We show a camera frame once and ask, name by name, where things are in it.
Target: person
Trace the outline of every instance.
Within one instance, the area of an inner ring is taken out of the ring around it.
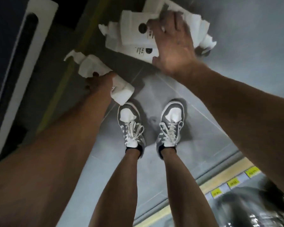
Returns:
[[[239,150],[284,192],[284,99],[226,78],[197,60],[181,15],[150,20],[159,57],[153,64],[199,97]],[[0,162],[0,226],[55,226],[72,195],[111,101],[111,72],[81,103]],[[132,226],[143,126],[132,103],[118,111],[125,155],[108,181],[90,225]],[[184,110],[170,102],[161,116],[157,151],[165,162],[176,226],[217,226],[192,175],[176,153]]]

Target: hand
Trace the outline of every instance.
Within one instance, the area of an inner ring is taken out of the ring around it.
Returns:
[[[196,65],[202,64],[196,58],[189,27],[181,13],[167,11],[160,20],[150,19],[148,26],[159,49],[159,57],[153,57],[153,65],[165,74],[180,81],[183,76],[191,75]]]
[[[113,77],[117,74],[115,72],[109,72],[104,76],[99,76],[97,72],[93,73],[93,77],[86,78],[87,86],[86,88],[90,90],[91,93],[103,90],[110,94],[113,87]]]

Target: shoe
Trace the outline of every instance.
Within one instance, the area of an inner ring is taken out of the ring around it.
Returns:
[[[118,124],[124,135],[126,151],[136,148],[141,152],[141,158],[145,148],[145,140],[142,135],[144,127],[141,125],[140,113],[133,103],[126,102],[119,107]]]
[[[176,146],[181,139],[180,131],[184,126],[184,107],[179,101],[171,101],[164,108],[161,115],[160,134],[157,138],[157,152],[161,159],[161,151],[166,147]]]

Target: gray tile floor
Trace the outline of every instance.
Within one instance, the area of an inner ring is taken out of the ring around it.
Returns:
[[[217,46],[204,61],[222,75],[261,90],[284,97],[284,0],[174,0],[201,14],[211,25],[209,34]],[[90,0],[81,21],[81,30],[92,13],[96,0]],[[118,21],[122,9],[141,11],[144,0],[113,0],[99,23]],[[20,118],[30,128],[30,137],[41,120],[67,63],[62,62],[74,42],[66,29],[55,38],[51,50],[42,54],[43,66],[32,77],[29,95],[22,105]],[[208,172],[237,151],[204,104],[183,85],[142,61],[104,48],[105,38],[96,31],[86,47],[122,78],[136,88],[133,102],[138,105],[145,126],[147,147],[138,162],[138,206],[136,218],[167,198],[164,163],[155,150],[159,119],[165,104],[180,99],[186,119],[178,154],[195,178]],[[73,74],[53,115],[53,120],[72,107],[84,95],[84,79]],[[87,226],[96,202],[124,156],[124,141],[117,123],[117,105],[112,102],[101,125],[95,146],[83,169],[77,187],[58,226]]]

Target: person's right hand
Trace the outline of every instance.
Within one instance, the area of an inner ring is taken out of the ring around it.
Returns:
[[[159,49],[159,57],[153,57],[153,65],[178,81],[192,75],[194,67],[201,62],[196,58],[189,27],[181,13],[167,11],[160,20],[150,19],[148,26]]]

